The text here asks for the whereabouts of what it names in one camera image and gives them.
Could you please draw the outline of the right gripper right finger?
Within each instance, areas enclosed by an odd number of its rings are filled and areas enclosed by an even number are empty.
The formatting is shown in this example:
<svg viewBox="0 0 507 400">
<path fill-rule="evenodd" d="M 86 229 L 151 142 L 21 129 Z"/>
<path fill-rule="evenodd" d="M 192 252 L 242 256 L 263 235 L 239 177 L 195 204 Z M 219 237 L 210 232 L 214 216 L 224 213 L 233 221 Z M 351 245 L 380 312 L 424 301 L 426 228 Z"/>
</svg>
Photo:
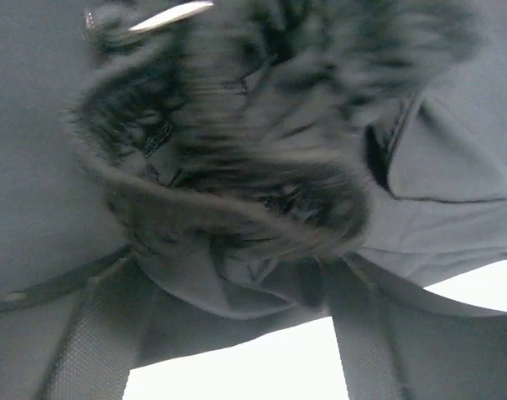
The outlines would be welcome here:
<svg viewBox="0 0 507 400">
<path fill-rule="evenodd" d="M 358 257 L 324 265 L 351 399 L 507 399 L 507 312 L 438 296 Z"/>
</svg>

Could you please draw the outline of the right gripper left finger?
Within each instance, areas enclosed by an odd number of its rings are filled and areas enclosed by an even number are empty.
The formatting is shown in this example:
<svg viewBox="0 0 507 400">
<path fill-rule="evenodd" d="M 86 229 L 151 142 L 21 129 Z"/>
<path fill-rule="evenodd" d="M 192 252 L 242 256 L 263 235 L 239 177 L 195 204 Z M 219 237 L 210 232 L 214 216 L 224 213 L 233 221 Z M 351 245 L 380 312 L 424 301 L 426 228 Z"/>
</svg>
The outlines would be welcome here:
<svg viewBox="0 0 507 400">
<path fill-rule="evenodd" d="M 153 284 L 121 249 L 0 297 L 0 399 L 120 399 Z"/>
</svg>

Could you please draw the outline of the black trousers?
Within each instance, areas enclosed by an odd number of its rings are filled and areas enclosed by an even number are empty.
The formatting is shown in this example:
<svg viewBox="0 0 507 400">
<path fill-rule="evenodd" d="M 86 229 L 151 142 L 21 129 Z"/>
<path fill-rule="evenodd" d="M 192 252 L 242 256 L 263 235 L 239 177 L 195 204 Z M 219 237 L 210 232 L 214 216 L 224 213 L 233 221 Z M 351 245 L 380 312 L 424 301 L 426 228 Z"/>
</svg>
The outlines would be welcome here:
<svg viewBox="0 0 507 400">
<path fill-rule="evenodd" d="M 126 249 L 149 365 L 507 260 L 507 1 L 174 7 L 0 1 L 0 298 Z"/>
</svg>

